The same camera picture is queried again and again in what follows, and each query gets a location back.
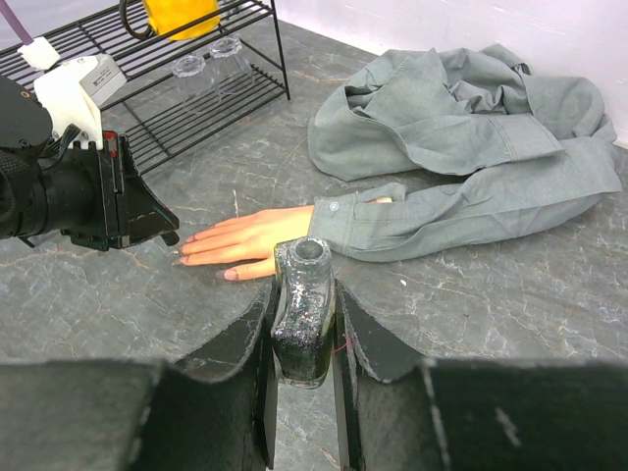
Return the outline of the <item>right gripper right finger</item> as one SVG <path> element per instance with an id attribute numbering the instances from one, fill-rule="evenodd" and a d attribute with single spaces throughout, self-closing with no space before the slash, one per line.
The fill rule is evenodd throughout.
<path id="1" fill-rule="evenodd" d="M 627 365 L 432 358 L 336 299 L 334 389 L 345 470 L 623 470 Z"/>

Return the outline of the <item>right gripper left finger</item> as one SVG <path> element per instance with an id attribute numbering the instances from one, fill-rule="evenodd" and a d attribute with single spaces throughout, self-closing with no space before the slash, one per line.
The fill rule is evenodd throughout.
<path id="1" fill-rule="evenodd" d="M 1 367 L 5 470 L 266 470 L 277 410 L 265 284 L 176 362 L 112 358 Z"/>

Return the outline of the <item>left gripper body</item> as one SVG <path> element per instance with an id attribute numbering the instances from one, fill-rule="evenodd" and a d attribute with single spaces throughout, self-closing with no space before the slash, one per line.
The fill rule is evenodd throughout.
<path id="1" fill-rule="evenodd" d="M 99 251 L 131 245 L 131 210 L 128 180 L 135 171 L 127 137 L 103 132 L 103 148 L 96 151 L 93 170 L 95 196 L 92 215 L 82 226 L 68 230 L 72 244 Z"/>

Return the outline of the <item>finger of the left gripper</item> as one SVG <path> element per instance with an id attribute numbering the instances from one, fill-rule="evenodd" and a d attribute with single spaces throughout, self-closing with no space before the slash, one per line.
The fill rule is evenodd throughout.
<path id="1" fill-rule="evenodd" d="M 160 237 L 163 233 L 177 231 L 180 228 L 179 218 L 157 198 L 142 178 L 126 136 L 120 137 L 120 152 L 124 167 L 124 196 L 128 207 L 130 245 L 138 245 Z"/>

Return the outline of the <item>black nail polish cap brush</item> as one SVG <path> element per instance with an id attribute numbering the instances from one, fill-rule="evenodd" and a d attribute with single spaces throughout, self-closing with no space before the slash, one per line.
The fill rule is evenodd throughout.
<path id="1" fill-rule="evenodd" d="M 180 237 L 176 231 L 163 233 L 160 235 L 166 246 L 176 246 L 180 242 Z"/>

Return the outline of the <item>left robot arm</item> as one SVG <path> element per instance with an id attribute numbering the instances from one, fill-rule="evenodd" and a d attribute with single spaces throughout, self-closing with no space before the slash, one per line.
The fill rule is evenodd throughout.
<path id="1" fill-rule="evenodd" d="M 99 251 L 160 237 L 180 240 L 178 217 L 136 168 L 128 138 L 104 131 L 104 143 L 78 141 L 70 125 L 53 139 L 43 105 L 9 78 L 1 79 L 1 237 L 29 243 L 54 231 Z"/>

